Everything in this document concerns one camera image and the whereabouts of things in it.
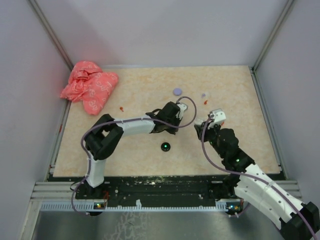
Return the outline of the black earbud charging case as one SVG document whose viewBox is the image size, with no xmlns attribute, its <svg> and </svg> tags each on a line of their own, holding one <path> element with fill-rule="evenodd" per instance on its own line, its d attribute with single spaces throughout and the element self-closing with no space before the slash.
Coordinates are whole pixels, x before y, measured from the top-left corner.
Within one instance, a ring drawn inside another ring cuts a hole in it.
<svg viewBox="0 0 320 240">
<path fill-rule="evenodd" d="M 168 152 L 171 149 L 171 145 L 168 142 L 163 142 L 160 147 L 164 152 Z"/>
</svg>

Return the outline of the white earbud charging case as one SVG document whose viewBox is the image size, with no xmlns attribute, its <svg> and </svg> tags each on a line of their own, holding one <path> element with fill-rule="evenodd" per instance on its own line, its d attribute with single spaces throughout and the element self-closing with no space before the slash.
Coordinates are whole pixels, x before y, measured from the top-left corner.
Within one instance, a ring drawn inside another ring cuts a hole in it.
<svg viewBox="0 0 320 240">
<path fill-rule="evenodd" d="M 197 118 L 194 120 L 195 126 L 201 126 L 203 124 L 204 120 L 202 118 Z"/>
</svg>

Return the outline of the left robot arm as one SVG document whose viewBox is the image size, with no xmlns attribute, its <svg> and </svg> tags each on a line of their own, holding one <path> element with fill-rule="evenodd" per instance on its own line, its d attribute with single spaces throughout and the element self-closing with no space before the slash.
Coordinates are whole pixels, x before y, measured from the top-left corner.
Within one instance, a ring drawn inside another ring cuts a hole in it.
<svg viewBox="0 0 320 240">
<path fill-rule="evenodd" d="M 119 141 L 138 134 L 157 134 L 163 131 L 176 134 L 188 106 L 182 102 L 168 102 L 162 109 L 148 112 L 138 118 L 115 119 L 104 114 L 81 139 L 81 147 L 88 158 L 85 175 L 86 192 L 97 199 L 103 195 L 106 159 Z"/>
</svg>

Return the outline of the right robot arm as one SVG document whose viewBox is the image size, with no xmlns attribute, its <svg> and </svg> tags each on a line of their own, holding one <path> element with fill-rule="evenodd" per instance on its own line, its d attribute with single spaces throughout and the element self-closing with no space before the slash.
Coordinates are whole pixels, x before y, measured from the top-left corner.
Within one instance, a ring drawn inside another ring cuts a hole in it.
<svg viewBox="0 0 320 240">
<path fill-rule="evenodd" d="M 272 180 L 239 147 L 231 128 L 213 127 L 211 119 L 194 125 L 201 144 L 208 142 L 221 158 L 221 171 L 228 173 L 223 192 L 238 197 L 259 210 L 285 240 L 315 240 L 320 230 L 320 211 L 312 202 L 304 203 Z"/>
</svg>

